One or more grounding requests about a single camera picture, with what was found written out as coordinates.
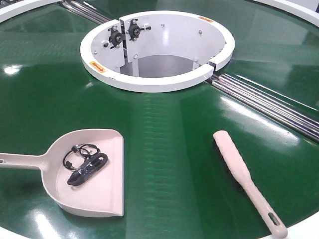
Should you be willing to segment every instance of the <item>hand brush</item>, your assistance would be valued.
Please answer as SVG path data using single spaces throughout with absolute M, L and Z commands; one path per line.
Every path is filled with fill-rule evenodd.
M 279 239 L 286 238 L 287 228 L 253 183 L 248 168 L 228 132 L 220 130 L 214 133 L 213 137 L 231 174 L 246 191 L 272 235 Z

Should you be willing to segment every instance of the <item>screw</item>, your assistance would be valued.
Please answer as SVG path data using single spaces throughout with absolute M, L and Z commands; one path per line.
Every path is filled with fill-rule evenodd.
M 133 30 L 133 35 L 134 35 L 134 36 L 138 36 L 138 35 L 140 34 L 140 32 L 141 32 L 141 30 L 139 30 L 138 28 L 135 28 L 135 29 Z
M 122 41 L 122 37 L 121 37 L 121 36 L 117 36 L 117 37 L 115 38 L 115 40 L 116 40 L 116 42 L 120 43 L 120 42 Z

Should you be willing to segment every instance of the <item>white circular frame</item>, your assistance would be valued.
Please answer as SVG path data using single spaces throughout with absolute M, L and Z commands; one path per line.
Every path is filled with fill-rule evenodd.
M 141 31 L 137 41 L 130 41 L 127 31 L 132 19 L 138 19 L 139 25 L 144 28 L 151 26 L 152 30 Z M 108 42 L 110 36 L 109 29 L 113 26 L 121 29 L 121 24 L 126 31 L 127 49 L 123 49 L 122 43 L 117 49 L 110 50 L 111 43 L 103 49 L 103 43 Z M 147 47 L 150 41 L 154 45 Z M 185 44 L 187 50 L 179 47 L 181 44 Z M 196 52 L 196 48 L 202 45 L 205 48 Z M 128 91 L 152 93 L 181 90 L 205 81 L 229 62 L 234 48 L 232 34 L 209 18 L 178 11 L 147 11 L 123 16 L 120 21 L 112 20 L 94 28 L 82 40 L 80 53 L 85 68 L 98 80 Z M 127 53 L 128 61 L 133 63 L 137 60 L 133 56 L 174 55 L 188 58 L 201 66 L 169 77 L 128 76 L 120 73 L 120 67 L 125 64 L 124 56 L 121 56 L 123 51 Z

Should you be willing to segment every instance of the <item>beige dustpan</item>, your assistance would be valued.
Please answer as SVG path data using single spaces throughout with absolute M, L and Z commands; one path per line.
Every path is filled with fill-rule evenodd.
M 69 186 L 71 171 L 62 159 L 76 144 L 91 143 L 107 154 L 106 165 L 80 186 Z M 65 211 L 85 217 L 111 217 L 124 214 L 123 137 L 112 129 L 83 129 L 57 139 L 40 156 L 0 153 L 0 167 L 40 169 L 48 195 Z M 78 167 L 83 159 L 76 154 L 68 160 Z

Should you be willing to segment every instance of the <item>green conveyor belt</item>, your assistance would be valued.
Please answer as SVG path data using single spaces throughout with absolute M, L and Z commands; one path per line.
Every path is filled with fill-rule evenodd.
M 179 10 L 218 21 L 236 49 L 219 73 L 243 76 L 319 120 L 319 29 L 246 0 L 91 0 L 118 18 Z M 229 131 L 260 191 L 286 226 L 319 210 L 319 145 L 206 83 L 171 93 L 110 87 L 82 65 L 96 24 L 51 4 L 0 24 L 0 152 L 44 153 L 61 135 L 113 128 L 125 139 L 125 215 L 82 218 L 61 210 L 40 172 L 0 169 L 0 226 L 33 239 L 255 239 L 269 234 L 232 183 L 212 134 Z M 12 67 L 16 73 L 8 74 Z

